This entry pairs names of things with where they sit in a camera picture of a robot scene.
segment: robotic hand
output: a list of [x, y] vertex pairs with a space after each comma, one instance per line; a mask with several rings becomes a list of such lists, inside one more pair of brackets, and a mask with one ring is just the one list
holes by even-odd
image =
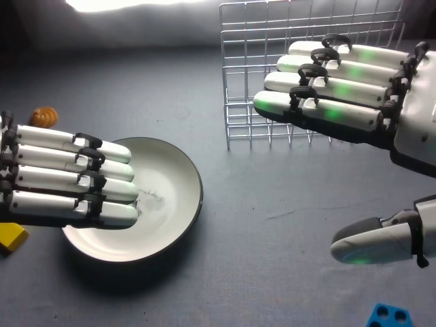
[[25, 125], [1, 115], [0, 222], [125, 229], [138, 197], [124, 146]]
[[[346, 45], [330, 47], [328, 41]], [[415, 54], [352, 45], [343, 35], [295, 42], [278, 72], [253, 100], [267, 119], [352, 143], [390, 151], [404, 168], [436, 177], [436, 52], [419, 43]], [[331, 253], [344, 263], [369, 264], [436, 255], [436, 196], [391, 218], [354, 223], [333, 238]]]

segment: bright light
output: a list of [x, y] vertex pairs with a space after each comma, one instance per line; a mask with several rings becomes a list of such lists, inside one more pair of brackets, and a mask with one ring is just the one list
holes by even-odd
[[172, 5], [180, 2], [196, 2], [199, 0], [66, 0], [78, 12], [102, 12], [134, 5]]

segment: metal wire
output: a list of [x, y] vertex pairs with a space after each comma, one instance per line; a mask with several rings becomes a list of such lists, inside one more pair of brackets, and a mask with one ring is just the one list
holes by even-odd
[[405, 24], [399, 20], [403, 0], [328, 0], [328, 16], [320, 16], [313, 0], [248, 1], [219, 7], [223, 58], [224, 122], [227, 147], [231, 140], [317, 135], [291, 124], [275, 123], [253, 111], [253, 97], [263, 89], [277, 60], [299, 40], [321, 40], [327, 33], [347, 35], [353, 43], [397, 48]]

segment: brown spiral object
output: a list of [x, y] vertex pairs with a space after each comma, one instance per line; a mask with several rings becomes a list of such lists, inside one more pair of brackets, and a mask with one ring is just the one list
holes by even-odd
[[30, 119], [30, 125], [35, 127], [49, 128], [56, 124], [58, 114], [51, 107], [41, 107], [35, 109]]

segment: plate rim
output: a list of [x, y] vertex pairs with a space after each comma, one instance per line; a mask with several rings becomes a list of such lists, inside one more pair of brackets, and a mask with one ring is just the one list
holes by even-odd
[[156, 258], [157, 256], [159, 256], [159, 255], [161, 255], [161, 254], [163, 254], [163, 253], [165, 253], [165, 252], [167, 252], [169, 249], [171, 249], [173, 246], [175, 246], [175, 244], [177, 244], [187, 233], [188, 233], [188, 231], [190, 231], [190, 229], [192, 228], [192, 226], [196, 223], [196, 221], [197, 221], [197, 219], [198, 219], [198, 216], [200, 216], [200, 211], [201, 211], [201, 209], [202, 209], [202, 207], [203, 207], [203, 197], [204, 197], [204, 191], [203, 191], [203, 182], [202, 182], [202, 178], [201, 178], [201, 176], [200, 176], [200, 173], [198, 172], [198, 169], [197, 169], [197, 166], [194, 164], [194, 162], [192, 162], [192, 160], [191, 160], [191, 158], [189, 158], [189, 156], [185, 153], [185, 152], [183, 152], [179, 147], [177, 147], [177, 146], [175, 146], [175, 145], [173, 145], [173, 144], [171, 144], [171, 143], [169, 143], [169, 142], [167, 142], [167, 141], [164, 141], [164, 140], [160, 140], [159, 138], [149, 138], [149, 137], [146, 137], [146, 136], [134, 136], [134, 137], [131, 137], [131, 138], [120, 138], [120, 139], [118, 139], [118, 140], [115, 140], [115, 141], [112, 141], [112, 143], [117, 143], [117, 142], [119, 142], [119, 141], [123, 141], [123, 140], [129, 140], [129, 139], [133, 139], [133, 138], [143, 138], [143, 139], [147, 139], [147, 140], [154, 140], [154, 141], [159, 141], [159, 142], [163, 142], [163, 143], [166, 143], [166, 144], [168, 144], [168, 145], [170, 145], [170, 146], [173, 146], [174, 148], [176, 148], [177, 150], [179, 150], [188, 160], [189, 160], [189, 162], [191, 162], [191, 165], [193, 166], [193, 168], [194, 168], [194, 170], [196, 171], [196, 173], [197, 173], [197, 177], [198, 177], [198, 183], [199, 183], [199, 186], [200, 186], [200, 196], [199, 196], [199, 199], [198, 199], [198, 205], [197, 205], [197, 210], [196, 210], [196, 213], [194, 214], [194, 216], [193, 216], [193, 218], [192, 218], [192, 220], [191, 220], [191, 222], [189, 223], [189, 225], [185, 228], [185, 230], [183, 231], [183, 233], [178, 237], [178, 238], [176, 238], [174, 241], [172, 241], [169, 245], [167, 245], [166, 247], [164, 247], [163, 249], [161, 249], [161, 250], [159, 250], [158, 252], [156, 252], [156, 253], [154, 253], [154, 254], [152, 254], [152, 255], [149, 255], [149, 256], [146, 256], [146, 257], [143, 257], [143, 258], [140, 258], [140, 259], [134, 259], [134, 260], [125, 260], [125, 261], [112, 261], [112, 260], [105, 260], [105, 259], [101, 259], [101, 258], [96, 258], [95, 256], [93, 256], [93, 255], [91, 255], [91, 254], [88, 254], [88, 253], [85, 253], [84, 251], [82, 251], [81, 249], [79, 249], [71, 240], [70, 240], [70, 238], [68, 237], [68, 235], [67, 235], [67, 232], [65, 231], [65, 228], [62, 228], [62, 232], [63, 232], [63, 235], [64, 235], [64, 237], [66, 237], [66, 239], [68, 239], [68, 242], [71, 244], [71, 245], [73, 245], [74, 246], [74, 248], [76, 249], [76, 250], [78, 250], [79, 252], [81, 252], [82, 254], [84, 254], [84, 255], [86, 255], [86, 256], [88, 256], [88, 257], [90, 257], [90, 258], [93, 258], [93, 259], [95, 259], [95, 260], [99, 260], [99, 261], [101, 261], [101, 262], [110, 262], [110, 263], [113, 263], [113, 264], [125, 264], [125, 263], [133, 263], [133, 262], [141, 262], [141, 261], [145, 261], [145, 260], [152, 260], [153, 258]]

